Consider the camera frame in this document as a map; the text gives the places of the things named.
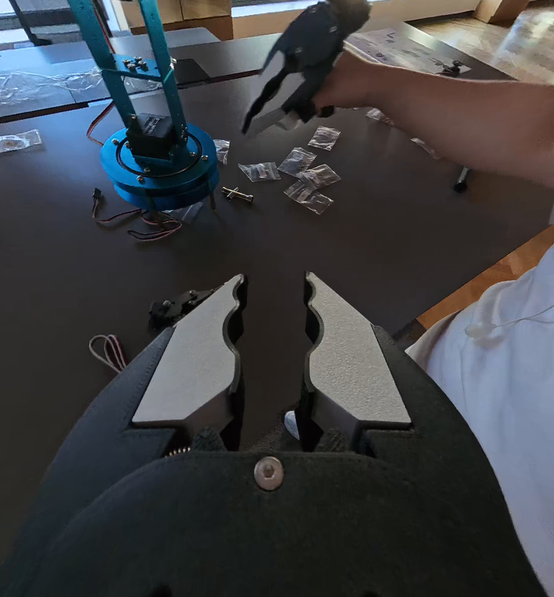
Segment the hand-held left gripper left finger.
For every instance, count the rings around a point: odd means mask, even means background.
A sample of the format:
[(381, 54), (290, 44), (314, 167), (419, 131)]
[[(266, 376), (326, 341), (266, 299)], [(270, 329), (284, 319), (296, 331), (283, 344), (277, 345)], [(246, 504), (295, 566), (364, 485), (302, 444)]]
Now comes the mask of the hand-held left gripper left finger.
[(243, 334), (248, 280), (191, 291), (132, 416), (136, 428), (173, 428), (188, 442), (214, 429), (229, 451), (241, 443), (244, 386), (236, 348)]

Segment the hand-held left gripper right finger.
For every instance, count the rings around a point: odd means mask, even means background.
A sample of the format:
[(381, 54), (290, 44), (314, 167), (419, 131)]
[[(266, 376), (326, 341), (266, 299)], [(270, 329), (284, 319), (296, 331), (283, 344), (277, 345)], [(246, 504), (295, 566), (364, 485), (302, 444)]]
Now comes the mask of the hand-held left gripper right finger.
[(298, 403), (303, 450), (313, 451), (330, 429), (350, 447), (364, 430), (411, 429), (373, 324), (313, 272), (304, 275), (304, 302), (312, 346)]

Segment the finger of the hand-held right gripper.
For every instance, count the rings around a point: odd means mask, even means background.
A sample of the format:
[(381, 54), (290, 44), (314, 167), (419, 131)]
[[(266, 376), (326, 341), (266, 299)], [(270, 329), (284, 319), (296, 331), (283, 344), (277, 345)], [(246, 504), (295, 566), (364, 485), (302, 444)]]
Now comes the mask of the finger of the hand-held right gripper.
[(241, 127), (243, 136), (256, 136), (283, 117), (283, 88), (288, 75), (286, 54), (280, 49), (272, 50), (251, 86), (250, 105)]
[(311, 90), (310, 82), (303, 75), (288, 75), (283, 88), (284, 115), (274, 125), (283, 130), (291, 130), (314, 117), (316, 108), (310, 96)]

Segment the person's right forearm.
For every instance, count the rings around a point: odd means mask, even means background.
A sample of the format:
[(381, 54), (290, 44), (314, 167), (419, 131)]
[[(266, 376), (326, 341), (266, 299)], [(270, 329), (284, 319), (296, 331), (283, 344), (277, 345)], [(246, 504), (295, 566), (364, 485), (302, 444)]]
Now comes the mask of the person's right forearm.
[(370, 104), (441, 157), (554, 188), (554, 86), (368, 66)]

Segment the dark desk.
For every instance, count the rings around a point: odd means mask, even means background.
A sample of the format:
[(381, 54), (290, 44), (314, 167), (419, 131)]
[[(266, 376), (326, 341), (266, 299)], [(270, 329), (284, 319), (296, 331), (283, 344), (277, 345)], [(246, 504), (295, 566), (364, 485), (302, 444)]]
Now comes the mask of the dark desk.
[[(237, 347), (245, 379), (242, 442), (272, 426), (300, 389), (304, 354), (303, 280), (312, 271), (373, 323), (394, 334), (457, 288), (544, 230), (554, 193), (513, 178), (474, 173), (452, 191), (452, 162), (434, 160), (398, 130), (339, 110), (295, 130), (239, 133), (250, 78), (181, 91), (187, 120), (231, 142), (221, 185), (193, 223), (139, 243), (140, 219), (101, 226), (130, 209), (102, 169), (88, 125), (95, 104), (24, 121), (0, 136), (36, 129), (42, 145), (0, 153), (0, 563), (64, 438), (113, 378), (88, 350), (115, 334), (135, 358), (154, 338), (151, 302), (208, 289), (244, 273), (245, 328)], [(319, 126), (340, 131), (332, 150), (308, 146)], [(288, 198), (296, 181), (250, 182), (238, 165), (274, 162), (295, 147), (341, 178), (320, 189), (333, 204), (321, 215)]]

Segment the person's right hand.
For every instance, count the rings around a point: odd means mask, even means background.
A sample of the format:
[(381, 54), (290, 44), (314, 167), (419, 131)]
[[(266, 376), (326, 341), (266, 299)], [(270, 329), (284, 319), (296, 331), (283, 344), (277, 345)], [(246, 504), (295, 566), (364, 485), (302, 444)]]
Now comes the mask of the person's right hand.
[(344, 50), (312, 98), (317, 114), (332, 108), (376, 108), (381, 66), (356, 52)]

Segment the cluster of clear hardware bags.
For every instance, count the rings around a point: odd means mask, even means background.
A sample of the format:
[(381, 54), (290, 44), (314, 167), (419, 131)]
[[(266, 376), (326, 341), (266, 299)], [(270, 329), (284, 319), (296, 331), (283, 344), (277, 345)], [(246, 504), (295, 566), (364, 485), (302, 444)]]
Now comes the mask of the cluster of clear hardware bags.
[[(320, 150), (332, 150), (340, 137), (340, 131), (334, 128), (319, 126), (308, 143), (309, 147)], [(215, 152), (220, 165), (227, 165), (230, 142), (215, 139)], [(295, 147), (277, 166), (274, 162), (262, 162), (252, 165), (239, 164), (239, 170), (250, 182), (276, 182), (281, 174), (296, 179), (284, 194), (298, 205), (302, 205), (314, 214), (323, 214), (332, 204), (329, 197), (320, 192), (341, 180), (340, 176), (328, 165), (311, 167), (317, 155), (303, 147)]]

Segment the black toy robot claw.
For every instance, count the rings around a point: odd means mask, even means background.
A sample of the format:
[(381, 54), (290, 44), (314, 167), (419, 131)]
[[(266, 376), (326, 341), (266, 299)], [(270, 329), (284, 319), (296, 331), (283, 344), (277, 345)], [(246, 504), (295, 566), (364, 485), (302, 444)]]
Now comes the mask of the black toy robot claw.
[[(173, 299), (152, 302), (148, 311), (147, 329), (158, 335), (167, 328), (175, 326), (186, 315), (191, 313), (220, 287), (196, 290), (190, 289)], [(127, 368), (129, 359), (124, 347), (115, 334), (97, 334), (88, 343), (90, 354), (114, 373), (119, 374)]]

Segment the open instruction manual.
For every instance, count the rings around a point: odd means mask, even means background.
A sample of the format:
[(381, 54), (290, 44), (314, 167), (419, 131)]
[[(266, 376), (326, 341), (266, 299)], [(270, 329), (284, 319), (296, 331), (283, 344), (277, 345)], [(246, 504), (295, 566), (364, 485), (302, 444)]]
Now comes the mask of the open instruction manual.
[[(457, 60), (407, 39), (392, 28), (352, 34), (346, 43), (372, 62), (435, 75), (445, 64)], [(462, 74), (469, 71), (470, 67), (466, 65)]]

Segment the brown cardboard box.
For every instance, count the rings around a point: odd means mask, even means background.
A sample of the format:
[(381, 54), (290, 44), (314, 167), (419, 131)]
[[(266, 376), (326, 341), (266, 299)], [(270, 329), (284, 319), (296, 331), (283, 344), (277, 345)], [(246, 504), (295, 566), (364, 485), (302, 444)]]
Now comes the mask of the brown cardboard box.
[(487, 24), (514, 22), (531, 1), (479, 1), (473, 18)]
[[(231, 1), (157, 1), (164, 30), (205, 28), (221, 41), (234, 38)], [(118, 22), (132, 34), (145, 34), (137, 1), (112, 1)]]

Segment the crumpled clear plastic wrap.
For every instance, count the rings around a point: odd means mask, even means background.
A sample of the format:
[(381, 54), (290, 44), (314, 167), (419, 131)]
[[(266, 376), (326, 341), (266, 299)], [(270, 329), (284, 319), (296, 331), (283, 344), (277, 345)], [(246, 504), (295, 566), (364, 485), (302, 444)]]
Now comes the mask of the crumpled clear plastic wrap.
[(29, 72), (0, 72), (0, 108), (60, 99), (68, 94), (73, 102), (109, 100), (110, 94), (97, 67), (83, 72), (44, 75)]

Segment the flat clear plastic bag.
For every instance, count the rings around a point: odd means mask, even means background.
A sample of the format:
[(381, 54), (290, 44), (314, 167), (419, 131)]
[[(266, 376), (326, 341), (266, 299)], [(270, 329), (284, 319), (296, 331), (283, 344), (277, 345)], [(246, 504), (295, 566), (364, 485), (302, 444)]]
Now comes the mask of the flat clear plastic bag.
[(20, 151), (40, 145), (42, 145), (42, 137), (36, 129), (0, 136), (0, 153)]

